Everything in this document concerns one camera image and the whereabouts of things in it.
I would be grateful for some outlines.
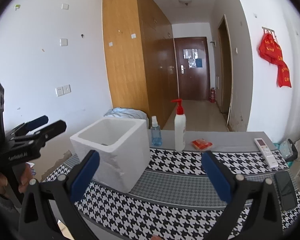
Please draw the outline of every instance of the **blue gripper pad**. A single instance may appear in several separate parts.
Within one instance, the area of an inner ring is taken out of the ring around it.
[[[43,115],[37,119],[34,119],[34,120],[28,122],[26,128],[28,131],[32,131],[32,130],[48,123],[48,121],[49,121],[49,118],[46,115]]]
[[[202,153],[201,165],[218,193],[219,198],[229,203],[232,199],[231,186],[208,152]]]
[[[91,182],[93,175],[98,169],[99,164],[100,164],[99,153],[97,151],[93,151],[90,159],[82,167],[81,171],[79,172],[79,174],[77,175],[77,177],[75,178],[74,182],[71,185],[71,191],[70,191],[71,203],[81,200],[83,194],[86,192],[86,189]]]

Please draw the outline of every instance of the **table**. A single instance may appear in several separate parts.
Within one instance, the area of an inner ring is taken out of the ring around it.
[[[203,239],[220,217],[226,203],[221,201],[210,180],[201,170],[201,154],[190,142],[204,138],[211,141],[211,151],[233,173],[248,180],[273,179],[276,171],[288,171],[284,159],[263,132],[186,132],[186,148],[173,151],[174,131],[162,131],[162,146],[151,148],[152,158],[146,171],[129,194],[117,192],[92,181],[81,201],[75,205],[100,240],[150,239],[157,234],[165,239]],[[278,169],[270,169],[254,143],[263,138],[273,151]],[[58,167],[47,180],[68,173],[79,162],[76,155]],[[283,229],[289,227],[300,212],[300,192],[292,178],[298,206],[282,213]],[[245,221],[251,202],[247,201],[238,225],[231,232],[237,235]],[[54,201],[57,219],[63,221]]]

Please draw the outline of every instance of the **bottle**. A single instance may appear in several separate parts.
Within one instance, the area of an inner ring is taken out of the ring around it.
[[[186,132],[186,115],[182,107],[182,99],[172,100],[177,102],[177,114],[174,118],[174,141],[177,152],[182,152],[186,146],[185,132]]]
[[[158,125],[157,117],[154,115],[152,116],[152,126],[151,130],[151,141],[153,146],[161,146],[162,145],[162,138],[161,138],[161,131],[160,125]]]

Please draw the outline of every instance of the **white foam box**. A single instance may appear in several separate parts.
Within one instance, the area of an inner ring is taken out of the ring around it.
[[[90,150],[100,154],[93,178],[128,193],[150,162],[146,120],[103,117],[70,137],[80,161]]]

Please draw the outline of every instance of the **door frame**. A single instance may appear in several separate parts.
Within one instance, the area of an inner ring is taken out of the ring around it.
[[[219,47],[220,47],[220,57],[221,57],[221,108],[222,108],[222,104],[223,104],[223,60],[222,60],[222,48],[221,48],[221,39],[220,39],[220,35],[219,35],[219,28],[221,26],[221,24],[223,23],[223,21],[226,24],[226,29],[227,29],[227,34],[228,34],[228,39],[229,39],[229,45],[230,45],[230,58],[231,58],[231,96],[230,96],[230,105],[229,105],[229,113],[228,113],[228,118],[227,118],[227,127],[229,126],[229,120],[230,120],[230,112],[231,112],[231,108],[232,108],[232,100],[233,100],[233,56],[232,56],[232,46],[231,46],[231,39],[230,39],[230,33],[229,33],[229,26],[228,26],[228,22],[226,19],[226,15],[224,14],[218,24],[218,28],[217,28],[217,32],[218,32],[218,39],[219,39]]]
[[[178,45],[176,44],[175,40],[178,39],[178,40],[182,40],[182,39],[193,39],[193,40],[202,40],[202,39],[205,39],[206,43],[204,45],[205,49],[206,49],[206,61],[208,61],[208,64],[207,65],[207,86],[208,86],[208,92],[210,91],[211,89],[211,84],[210,84],[210,59],[209,59],[209,47],[208,47],[208,38],[205,36],[205,37],[179,37],[179,38],[173,38],[173,42],[174,42],[174,51],[175,51],[175,56],[176,56],[176,67],[177,67],[177,81],[178,81],[178,96],[180,98],[180,82],[179,82],[179,70],[178,70]]]

